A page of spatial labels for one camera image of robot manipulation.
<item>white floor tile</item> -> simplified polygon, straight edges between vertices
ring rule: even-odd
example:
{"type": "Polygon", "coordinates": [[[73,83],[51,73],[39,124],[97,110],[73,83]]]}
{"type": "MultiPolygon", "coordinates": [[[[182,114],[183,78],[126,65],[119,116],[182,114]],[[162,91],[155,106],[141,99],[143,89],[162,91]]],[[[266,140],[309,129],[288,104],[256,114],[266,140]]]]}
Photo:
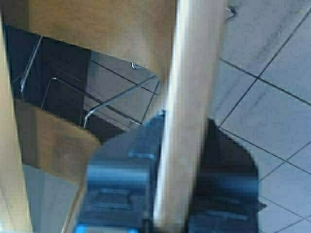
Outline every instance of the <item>white floor tile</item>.
{"type": "Polygon", "coordinates": [[[257,81],[222,128],[281,157],[311,141],[311,107],[257,81]]]}
{"type": "Polygon", "coordinates": [[[292,164],[311,172],[311,145],[306,146],[289,160],[292,164]]]}
{"type": "Polygon", "coordinates": [[[259,171],[259,179],[266,176],[269,172],[271,172],[273,169],[275,169],[277,166],[279,166],[283,161],[279,158],[265,152],[264,150],[261,150],[252,144],[249,144],[248,142],[230,134],[226,131],[223,131],[226,135],[228,135],[231,139],[233,139],[235,142],[237,142],[239,145],[243,146],[252,156],[252,158],[255,160],[255,163],[257,165],[257,169],[259,171]]]}
{"type": "Polygon", "coordinates": [[[209,117],[216,124],[221,124],[254,80],[252,76],[219,61],[209,117]]]}
{"type": "Polygon", "coordinates": [[[311,223],[309,221],[303,220],[298,222],[289,228],[286,228],[279,233],[310,233],[311,232],[311,223]]]}
{"type": "Polygon", "coordinates": [[[263,197],[302,216],[311,215],[311,175],[285,163],[261,182],[263,197]]]}
{"type": "Polygon", "coordinates": [[[61,232],[78,187],[28,165],[23,169],[34,231],[61,232]]]}
{"type": "Polygon", "coordinates": [[[299,24],[310,0],[230,0],[238,16],[226,24],[221,57],[258,75],[299,24]]]}
{"type": "Polygon", "coordinates": [[[267,81],[311,102],[311,16],[263,73],[267,81]]]}
{"type": "Polygon", "coordinates": [[[265,233],[275,233],[301,219],[267,199],[260,197],[259,201],[267,205],[258,213],[259,229],[265,233]]]}

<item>wooden dowel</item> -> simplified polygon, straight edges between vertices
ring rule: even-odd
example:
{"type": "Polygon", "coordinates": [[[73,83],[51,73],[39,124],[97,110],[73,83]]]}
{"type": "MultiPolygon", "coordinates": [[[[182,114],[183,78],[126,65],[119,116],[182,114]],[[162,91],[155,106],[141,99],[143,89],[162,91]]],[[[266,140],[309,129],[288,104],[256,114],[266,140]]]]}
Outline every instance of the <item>wooden dowel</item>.
{"type": "Polygon", "coordinates": [[[178,3],[154,206],[161,232],[181,232],[187,219],[224,19],[225,0],[178,3]]]}

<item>bentwood plywood seat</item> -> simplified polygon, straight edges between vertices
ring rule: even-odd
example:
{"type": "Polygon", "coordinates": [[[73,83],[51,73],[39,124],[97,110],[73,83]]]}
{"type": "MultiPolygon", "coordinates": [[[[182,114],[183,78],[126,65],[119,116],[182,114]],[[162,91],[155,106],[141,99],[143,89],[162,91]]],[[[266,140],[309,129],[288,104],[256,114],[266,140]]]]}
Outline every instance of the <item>bentwood plywood seat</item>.
{"type": "Polygon", "coordinates": [[[3,21],[128,62],[156,74],[167,93],[176,0],[0,0],[3,21]]]}
{"type": "MultiPolygon", "coordinates": [[[[69,200],[73,200],[72,206],[69,208],[64,219],[61,219],[64,222],[62,232],[72,232],[74,217],[79,211],[80,201],[84,195],[86,164],[93,152],[100,146],[100,142],[95,136],[82,128],[21,100],[15,100],[15,113],[23,164],[51,174],[51,176],[48,175],[48,179],[50,180],[58,181],[60,178],[59,182],[54,182],[56,183],[53,186],[54,189],[64,188],[64,185],[66,187],[70,185],[76,187],[77,192],[72,197],[68,197],[69,200]]],[[[38,179],[35,176],[41,175],[39,171],[33,173],[34,175],[30,176],[30,179],[33,180],[38,179]]],[[[44,189],[44,187],[39,186],[39,183],[35,188],[38,192],[44,189]]],[[[43,201],[46,203],[37,201],[34,205],[35,207],[38,205],[42,206],[42,212],[46,211],[44,206],[49,205],[47,204],[48,202],[52,203],[52,201],[62,200],[62,197],[45,196],[43,201]]],[[[31,209],[32,198],[30,193],[28,193],[31,213],[34,212],[31,209]]]]}

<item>grout line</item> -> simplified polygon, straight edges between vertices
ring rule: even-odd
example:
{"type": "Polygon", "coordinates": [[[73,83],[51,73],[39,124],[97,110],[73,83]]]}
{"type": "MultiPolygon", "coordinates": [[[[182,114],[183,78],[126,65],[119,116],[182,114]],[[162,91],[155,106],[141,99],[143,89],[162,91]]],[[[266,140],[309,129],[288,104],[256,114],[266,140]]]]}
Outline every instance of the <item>grout line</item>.
{"type": "Polygon", "coordinates": [[[264,196],[262,196],[262,195],[259,195],[259,196],[260,196],[261,198],[264,198],[264,199],[268,200],[269,202],[273,203],[274,205],[277,205],[278,207],[281,207],[282,209],[284,209],[284,210],[286,210],[286,211],[288,211],[288,212],[291,212],[292,214],[294,214],[294,215],[296,215],[296,216],[302,218],[302,220],[305,219],[303,216],[300,216],[300,215],[296,214],[295,212],[293,212],[293,211],[291,211],[291,210],[289,210],[289,209],[287,209],[287,208],[285,208],[285,207],[283,207],[283,206],[277,204],[276,202],[270,200],[269,198],[266,198],[266,197],[264,197],[264,196]]]}
{"type": "MultiPolygon", "coordinates": [[[[132,81],[132,80],[130,80],[130,79],[124,77],[123,75],[118,74],[117,72],[113,71],[112,69],[109,69],[109,68],[107,68],[107,67],[105,67],[105,66],[103,66],[103,65],[101,65],[101,64],[99,64],[98,62],[95,62],[95,61],[93,61],[93,60],[91,60],[91,62],[93,62],[93,63],[95,63],[96,65],[98,65],[98,66],[100,66],[100,67],[102,67],[102,68],[104,68],[104,69],[110,71],[111,73],[114,73],[115,75],[118,75],[119,77],[121,77],[121,78],[123,78],[123,79],[129,81],[130,83],[133,83],[133,84],[137,85],[136,82],[134,82],[134,81],[132,81]]],[[[150,92],[150,93],[155,94],[155,95],[158,96],[157,93],[152,92],[151,90],[147,89],[146,87],[143,87],[143,86],[142,86],[141,88],[144,89],[145,91],[148,91],[148,92],[150,92]]]]}
{"type": "Polygon", "coordinates": [[[304,220],[304,219],[301,219],[301,220],[299,220],[299,221],[297,221],[297,222],[294,222],[294,223],[290,224],[289,226],[284,227],[284,228],[282,228],[281,230],[276,231],[275,233],[281,232],[282,230],[285,230],[285,229],[287,229],[287,228],[289,228],[289,227],[291,227],[291,226],[293,226],[293,225],[296,225],[297,223],[299,223],[299,222],[301,222],[301,221],[303,221],[303,220],[304,220]]]}
{"type": "Polygon", "coordinates": [[[260,80],[261,82],[263,82],[263,83],[265,83],[267,85],[270,85],[270,86],[276,88],[277,90],[279,90],[281,92],[284,92],[285,94],[287,94],[287,95],[289,95],[289,96],[291,96],[291,97],[293,97],[293,98],[295,98],[295,99],[297,99],[297,100],[299,100],[299,101],[301,101],[301,102],[311,106],[311,103],[307,102],[306,100],[303,100],[302,98],[300,98],[300,97],[298,97],[298,96],[296,96],[296,95],[294,95],[294,94],[292,94],[292,93],[290,93],[290,92],[288,92],[288,91],[286,91],[286,90],[284,90],[284,89],[282,89],[282,88],[280,88],[280,87],[278,87],[278,86],[276,86],[276,85],[274,85],[274,84],[272,84],[272,83],[270,83],[270,82],[268,82],[268,81],[266,81],[266,80],[264,80],[262,78],[258,78],[258,80],[260,80]]]}
{"type": "Polygon", "coordinates": [[[268,64],[264,67],[264,69],[259,74],[259,77],[262,76],[262,74],[266,71],[268,66],[274,61],[274,59],[278,56],[278,54],[281,52],[281,50],[285,47],[285,45],[289,42],[289,40],[292,38],[292,36],[297,32],[298,28],[301,26],[301,24],[305,21],[305,19],[309,16],[311,12],[311,8],[306,12],[306,14],[303,16],[303,18],[300,20],[298,25],[294,28],[294,30],[291,32],[291,34],[287,37],[287,39],[284,41],[284,43],[281,45],[281,47],[276,51],[272,59],[268,62],[268,64]]]}
{"type": "Polygon", "coordinates": [[[286,91],[285,89],[282,89],[282,88],[280,88],[280,87],[274,85],[273,83],[271,83],[271,82],[269,82],[269,81],[267,81],[267,80],[264,80],[264,79],[262,79],[262,78],[260,78],[260,77],[257,77],[256,75],[249,73],[248,71],[246,71],[246,70],[244,70],[244,69],[242,69],[242,68],[236,66],[235,64],[232,64],[232,63],[230,63],[230,62],[227,62],[227,61],[225,61],[225,60],[223,60],[223,59],[220,59],[220,60],[221,60],[222,62],[228,64],[229,66],[231,66],[231,67],[233,67],[233,68],[235,68],[235,69],[238,69],[239,71],[241,71],[241,72],[243,72],[243,73],[245,73],[245,74],[247,74],[247,75],[250,75],[250,76],[252,76],[253,78],[256,78],[256,79],[260,80],[261,82],[263,82],[263,83],[265,83],[265,84],[267,84],[267,85],[270,85],[270,86],[276,88],[277,90],[279,90],[279,91],[281,91],[281,92],[284,92],[285,94],[290,95],[291,97],[293,97],[293,98],[295,98],[295,99],[297,99],[297,100],[299,100],[299,101],[301,101],[301,102],[303,102],[303,103],[305,103],[305,104],[311,106],[311,103],[310,103],[310,102],[308,102],[308,101],[306,101],[306,100],[300,98],[299,96],[296,96],[296,95],[290,93],[289,91],[286,91]]]}
{"type": "Polygon", "coordinates": [[[245,93],[240,97],[240,99],[236,102],[236,104],[233,106],[233,108],[230,110],[230,112],[227,114],[227,116],[223,119],[219,127],[221,127],[224,122],[228,119],[228,117],[231,115],[231,113],[234,111],[234,109],[239,105],[239,103],[242,101],[242,99],[246,96],[248,91],[252,88],[252,86],[256,83],[257,79],[255,79],[252,84],[248,87],[248,89],[245,91],[245,93]]]}
{"type": "Polygon", "coordinates": [[[254,75],[254,74],[252,74],[252,73],[250,73],[250,72],[248,72],[248,71],[246,71],[245,69],[242,69],[242,68],[238,67],[237,65],[235,65],[235,64],[233,64],[233,63],[231,63],[231,62],[226,61],[226,60],[223,59],[223,58],[219,58],[219,60],[222,61],[223,63],[226,63],[227,65],[229,65],[229,66],[235,68],[235,69],[238,69],[239,71],[241,71],[241,72],[243,72],[243,73],[245,73],[245,74],[248,74],[249,76],[252,76],[252,77],[254,77],[254,78],[256,78],[256,79],[258,78],[258,76],[254,75]]]}
{"type": "Polygon", "coordinates": [[[298,153],[299,153],[300,151],[302,151],[305,147],[307,147],[309,144],[311,144],[311,141],[308,142],[306,145],[304,145],[302,148],[300,148],[298,151],[296,151],[293,155],[291,155],[291,156],[288,157],[287,159],[283,159],[283,158],[277,156],[276,154],[273,154],[273,153],[267,151],[266,149],[264,149],[264,148],[262,148],[262,147],[260,147],[260,146],[257,146],[256,144],[254,144],[254,143],[252,143],[252,142],[250,142],[250,141],[248,141],[248,140],[246,140],[246,139],[244,139],[244,138],[242,138],[242,137],[236,135],[235,133],[232,133],[232,132],[230,132],[230,131],[228,131],[228,130],[222,128],[222,127],[218,127],[218,128],[221,129],[221,130],[226,131],[227,133],[229,133],[229,134],[231,134],[231,135],[233,135],[233,136],[235,136],[235,137],[237,137],[237,138],[239,138],[239,139],[241,139],[241,140],[243,140],[243,141],[245,141],[245,142],[251,144],[252,146],[254,146],[254,147],[256,147],[256,148],[258,148],[258,149],[260,149],[260,150],[263,150],[264,152],[266,152],[266,153],[268,153],[268,154],[270,154],[270,155],[272,155],[272,156],[274,156],[274,157],[276,157],[276,158],[278,158],[278,159],[280,159],[280,160],[283,161],[281,164],[279,164],[277,167],[275,167],[271,172],[269,172],[267,175],[265,175],[264,177],[262,177],[262,178],[260,179],[260,182],[261,182],[263,179],[265,179],[267,176],[269,176],[271,173],[273,173],[275,170],[277,170],[277,169],[278,169],[280,166],[282,166],[284,163],[288,163],[288,164],[290,164],[290,165],[292,165],[292,166],[298,168],[299,170],[304,171],[304,172],[308,173],[309,175],[311,175],[310,172],[308,172],[308,171],[306,171],[306,170],[304,170],[304,169],[302,169],[302,168],[296,166],[295,164],[292,164],[291,162],[289,162],[289,160],[290,160],[291,158],[293,158],[296,154],[298,154],[298,153]]]}
{"type": "Polygon", "coordinates": [[[285,159],[282,159],[281,157],[279,157],[279,156],[277,156],[277,155],[275,155],[275,154],[273,154],[273,153],[267,151],[266,149],[261,148],[260,146],[255,145],[254,143],[252,143],[252,142],[250,142],[250,141],[248,141],[248,140],[246,140],[246,139],[244,139],[244,138],[242,138],[242,137],[236,135],[235,133],[232,133],[232,132],[230,132],[230,131],[228,131],[228,130],[222,128],[222,127],[220,127],[220,129],[226,131],[226,132],[229,133],[229,134],[232,134],[233,136],[235,136],[235,137],[237,137],[237,138],[239,138],[239,139],[241,139],[241,140],[243,140],[243,141],[245,141],[245,142],[251,144],[252,146],[257,147],[258,149],[263,150],[264,152],[266,152],[266,153],[268,153],[268,154],[271,154],[272,156],[274,156],[274,157],[276,157],[276,158],[278,158],[278,159],[280,159],[280,160],[282,160],[282,161],[285,162],[285,159]]]}
{"type": "MultiPolygon", "coordinates": [[[[157,84],[156,84],[156,86],[155,86],[155,91],[157,90],[159,84],[160,84],[160,81],[157,82],[157,84]]],[[[145,117],[146,117],[146,115],[147,115],[147,112],[148,112],[148,110],[149,110],[149,107],[150,107],[150,105],[151,105],[151,102],[152,102],[154,96],[155,96],[155,94],[153,93],[152,96],[151,96],[151,98],[150,98],[149,104],[148,104],[148,106],[147,106],[147,108],[146,108],[146,111],[145,111],[145,113],[144,113],[144,116],[142,117],[141,123],[143,123],[144,120],[145,120],[145,117]]]]}
{"type": "Polygon", "coordinates": [[[273,172],[275,172],[275,170],[277,170],[280,166],[282,166],[284,163],[286,163],[286,161],[283,161],[281,164],[279,164],[276,168],[274,168],[272,171],[270,171],[267,175],[265,175],[264,177],[262,177],[260,179],[259,182],[261,182],[262,180],[264,180],[265,178],[267,178],[269,175],[271,175],[273,172]]]}

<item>metal rod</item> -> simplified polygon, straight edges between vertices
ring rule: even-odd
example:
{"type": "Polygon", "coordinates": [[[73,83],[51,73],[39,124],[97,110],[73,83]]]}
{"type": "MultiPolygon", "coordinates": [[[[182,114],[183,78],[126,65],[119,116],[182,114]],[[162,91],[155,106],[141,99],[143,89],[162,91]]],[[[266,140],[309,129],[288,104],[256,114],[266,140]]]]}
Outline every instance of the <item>metal rod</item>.
{"type": "MultiPolygon", "coordinates": [[[[49,81],[49,83],[48,83],[48,87],[47,87],[47,89],[46,89],[46,91],[45,91],[45,94],[44,94],[44,97],[43,97],[43,101],[42,101],[42,103],[41,103],[41,108],[42,108],[42,109],[43,109],[43,107],[44,107],[44,103],[45,103],[45,100],[46,100],[46,97],[47,97],[47,94],[48,94],[48,91],[49,91],[49,87],[50,87],[52,81],[59,81],[60,83],[62,83],[62,84],[64,84],[64,85],[66,85],[66,86],[68,86],[68,87],[70,87],[70,88],[76,90],[77,92],[79,92],[79,93],[81,93],[81,94],[84,94],[86,97],[88,97],[88,98],[90,98],[90,99],[96,101],[96,102],[99,103],[99,104],[102,104],[102,103],[103,103],[103,101],[101,101],[101,100],[99,100],[98,98],[96,98],[96,97],[90,95],[89,93],[87,93],[87,92],[85,92],[85,91],[79,89],[78,87],[73,86],[73,85],[71,85],[70,83],[68,83],[68,82],[66,82],[66,81],[64,81],[64,80],[62,80],[62,79],[60,79],[60,78],[53,77],[53,78],[50,79],[50,81],[49,81]]],[[[131,116],[128,116],[127,114],[125,114],[125,113],[119,111],[118,109],[115,109],[114,107],[111,107],[110,105],[108,105],[107,108],[110,109],[111,111],[113,111],[113,112],[115,112],[115,113],[121,115],[122,117],[129,119],[131,122],[133,122],[133,123],[135,123],[135,124],[137,124],[137,125],[141,125],[141,122],[138,122],[137,120],[135,120],[135,119],[132,118],[131,116]]]]}
{"type": "Polygon", "coordinates": [[[233,6],[227,6],[226,11],[230,11],[232,14],[232,16],[225,20],[226,23],[231,22],[236,16],[238,16],[238,12],[233,6]]]}
{"type": "Polygon", "coordinates": [[[105,102],[103,102],[103,103],[101,103],[101,104],[95,106],[94,108],[91,108],[91,109],[87,112],[87,114],[86,114],[86,116],[85,116],[85,118],[84,118],[83,128],[84,128],[84,129],[86,128],[87,120],[88,120],[88,118],[89,118],[94,112],[96,112],[97,110],[99,110],[99,109],[101,109],[101,108],[104,108],[104,107],[108,106],[108,105],[111,104],[112,102],[114,102],[114,101],[116,101],[116,100],[122,98],[123,96],[125,96],[125,95],[127,95],[127,94],[129,94],[129,93],[131,93],[131,92],[133,92],[133,91],[135,91],[136,89],[142,87],[145,83],[147,83],[147,82],[149,82],[150,80],[155,79],[155,78],[156,78],[156,75],[154,75],[154,76],[152,76],[152,77],[150,77],[150,78],[148,78],[148,79],[146,79],[146,80],[144,80],[144,81],[138,83],[137,85],[135,85],[135,86],[133,86],[133,87],[131,87],[131,88],[129,88],[129,89],[123,91],[122,93],[120,93],[120,94],[118,94],[118,95],[116,95],[116,96],[114,96],[114,97],[108,99],[107,101],[105,101],[105,102]]]}
{"type": "Polygon", "coordinates": [[[133,69],[142,69],[142,67],[137,65],[135,62],[132,62],[131,66],[132,66],[133,69]]]}
{"type": "Polygon", "coordinates": [[[24,100],[24,89],[25,89],[25,84],[26,84],[26,81],[27,81],[27,78],[28,78],[28,75],[29,75],[29,72],[33,66],[33,63],[34,63],[34,60],[35,60],[35,57],[38,53],[38,50],[39,50],[39,47],[40,47],[40,44],[41,44],[41,41],[42,41],[42,38],[43,36],[40,36],[39,39],[37,40],[35,46],[34,46],[34,49],[32,51],[32,54],[28,60],[28,63],[27,63],[27,66],[25,68],[25,71],[23,73],[23,76],[20,80],[20,86],[19,86],[19,89],[20,89],[20,93],[21,93],[21,98],[22,100],[24,100]]]}

